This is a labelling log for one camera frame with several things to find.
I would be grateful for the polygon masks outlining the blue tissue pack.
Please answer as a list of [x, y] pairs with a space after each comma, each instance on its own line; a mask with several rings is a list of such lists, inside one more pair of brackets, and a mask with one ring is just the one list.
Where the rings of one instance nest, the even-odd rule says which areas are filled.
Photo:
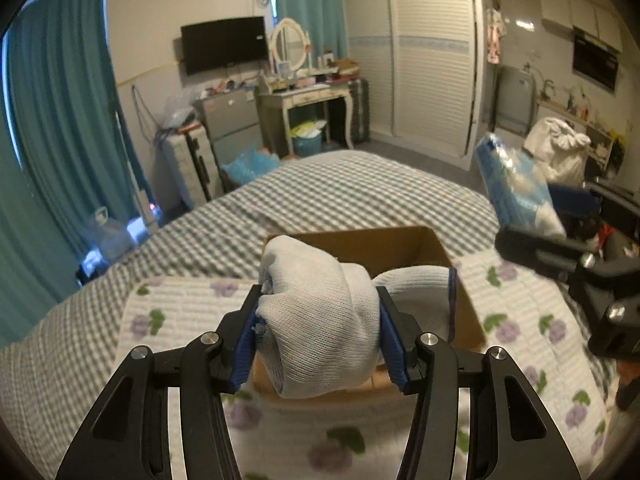
[[547, 180], [533, 159], [492, 132], [477, 144], [475, 157], [500, 226], [566, 237]]

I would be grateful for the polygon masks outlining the oval white vanity mirror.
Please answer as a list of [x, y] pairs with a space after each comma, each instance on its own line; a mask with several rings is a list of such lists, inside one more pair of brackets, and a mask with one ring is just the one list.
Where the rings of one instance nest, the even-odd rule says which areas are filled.
[[280, 77], [310, 66], [311, 42], [308, 32], [292, 18], [281, 18], [269, 37], [273, 73]]

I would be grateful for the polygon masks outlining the small white cloth roll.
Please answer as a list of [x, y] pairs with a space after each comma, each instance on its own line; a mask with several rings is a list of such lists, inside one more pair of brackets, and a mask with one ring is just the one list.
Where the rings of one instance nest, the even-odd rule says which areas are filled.
[[424, 332], [431, 332], [446, 341], [454, 336], [454, 314], [457, 302], [457, 274], [444, 266], [408, 266], [394, 269], [370, 280], [361, 287], [368, 315], [367, 359], [373, 370], [380, 362], [378, 351], [378, 293], [376, 286], [386, 288], [401, 313], [412, 315]]

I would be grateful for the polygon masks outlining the teal curtain left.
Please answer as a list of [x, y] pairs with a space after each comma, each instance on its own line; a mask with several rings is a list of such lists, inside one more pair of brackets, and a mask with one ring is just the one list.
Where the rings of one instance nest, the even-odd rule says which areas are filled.
[[116, 90], [107, 0], [27, 0], [1, 36], [1, 341], [78, 287], [90, 218], [147, 191]]

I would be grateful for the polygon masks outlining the black suitcase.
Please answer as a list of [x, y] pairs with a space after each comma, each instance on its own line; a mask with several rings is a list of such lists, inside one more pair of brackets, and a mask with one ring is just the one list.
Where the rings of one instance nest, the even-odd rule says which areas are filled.
[[352, 125], [350, 138], [353, 144], [370, 140], [370, 100], [369, 81], [357, 78], [349, 81], [348, 88], [352, 96]]

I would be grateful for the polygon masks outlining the grey checked bed sheet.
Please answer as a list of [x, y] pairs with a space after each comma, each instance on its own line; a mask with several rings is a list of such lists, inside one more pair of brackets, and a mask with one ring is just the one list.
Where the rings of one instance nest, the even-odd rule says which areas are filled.
[[130, 296], [150, 298], [172, 276], [195, 281], [256, 278], [271, 234], [428, 226], [460, 264], [482, 318], [520, 326], [508, 350], [540, 381], [544, 405], [582, 474], [604, 455], [605, 396], [613, 364], [586, 351], [587, 329], [559, 287], [497, 263], [488, 199], [399, 162], [355, 151], [273, 170], [159, 230], [102, 278], [55, 306], [1, 351], [1, 415], [44, 478], [53, 478], [90, 405], [122, 352]]

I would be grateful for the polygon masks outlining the black wall television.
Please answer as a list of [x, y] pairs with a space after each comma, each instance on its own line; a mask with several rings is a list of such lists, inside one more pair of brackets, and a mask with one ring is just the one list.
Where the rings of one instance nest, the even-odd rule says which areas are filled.
[[181, 45], [188, 76], [268, 58], [265, 21], [261, 16], [182, 26]]

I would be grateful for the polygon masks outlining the teal curtain right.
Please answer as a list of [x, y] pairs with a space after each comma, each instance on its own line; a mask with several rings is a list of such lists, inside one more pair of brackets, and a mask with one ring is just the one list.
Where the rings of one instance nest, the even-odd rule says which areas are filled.
[[312, 59], [329, 48], [337, 58], [347, 54], [343, 0], [277, 0], [278, 18], [292, 18], [309, 32]]

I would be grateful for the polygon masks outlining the brown cardboard box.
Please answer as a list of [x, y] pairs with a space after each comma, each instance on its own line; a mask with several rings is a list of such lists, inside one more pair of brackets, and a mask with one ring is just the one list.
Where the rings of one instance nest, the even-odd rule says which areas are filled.
[[455, 347], [485, 342], [457, 270], [427, 226], [270, 236], [260, 282], [269, 297], [258, 309], [266, 333], [252, 382], [265, 396], [344, 402], [390, 388], [373, 354], [376, 286]]

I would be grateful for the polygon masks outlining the teal curtain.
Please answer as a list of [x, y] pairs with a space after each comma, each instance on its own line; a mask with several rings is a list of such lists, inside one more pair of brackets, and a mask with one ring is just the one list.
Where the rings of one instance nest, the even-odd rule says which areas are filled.
[[343, 0], [277, 0], [278, 18], [292, 18], [309, 32], [312, 59], [329, 48], [337, 58], [347, 54]]
[[78, 287], [90, 218], [147, 191], [116, 90], [107, 0], [27, 0], [1, 36], [1, 341]]

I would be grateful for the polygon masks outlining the blue waste basket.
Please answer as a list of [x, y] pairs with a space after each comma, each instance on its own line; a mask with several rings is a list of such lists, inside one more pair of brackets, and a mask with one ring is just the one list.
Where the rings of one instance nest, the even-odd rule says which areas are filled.
[[305, 158], [322, 152], [322, 133], [317, 130], [311, 136], [294, 136], [292, 139], [294, 154]]

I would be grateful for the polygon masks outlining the grey white cloth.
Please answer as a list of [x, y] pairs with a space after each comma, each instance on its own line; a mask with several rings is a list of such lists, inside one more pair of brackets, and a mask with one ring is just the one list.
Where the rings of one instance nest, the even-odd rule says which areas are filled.
[[369, 380], [380, 297], [363, 266], [279, 235], [264, 248], [259, 284], [257, 350], [279, 396], [310, 399]]

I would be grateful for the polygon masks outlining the white sliding wardrobe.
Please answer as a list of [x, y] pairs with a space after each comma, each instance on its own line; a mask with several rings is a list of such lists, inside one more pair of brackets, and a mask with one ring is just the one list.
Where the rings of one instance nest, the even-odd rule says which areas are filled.
[[343, 0], [376, 140], [469, 167], [480, 125], [482, 0]]

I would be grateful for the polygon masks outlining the clear water jug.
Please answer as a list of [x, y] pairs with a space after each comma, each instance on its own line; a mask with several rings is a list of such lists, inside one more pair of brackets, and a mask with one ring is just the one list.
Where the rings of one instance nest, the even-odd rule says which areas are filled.
[[100, 207], [88, 220], [90, 238], [102, 258], [114, 263], [136, 248], [126, 226], [112, 218], [106, 207]]

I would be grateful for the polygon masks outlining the grey mini fridge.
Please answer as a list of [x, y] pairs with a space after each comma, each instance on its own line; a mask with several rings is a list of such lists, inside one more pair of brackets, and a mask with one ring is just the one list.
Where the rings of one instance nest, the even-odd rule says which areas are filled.
[[254, 92], [217, 93], [194, 103], [219, 166], [264, 146]]

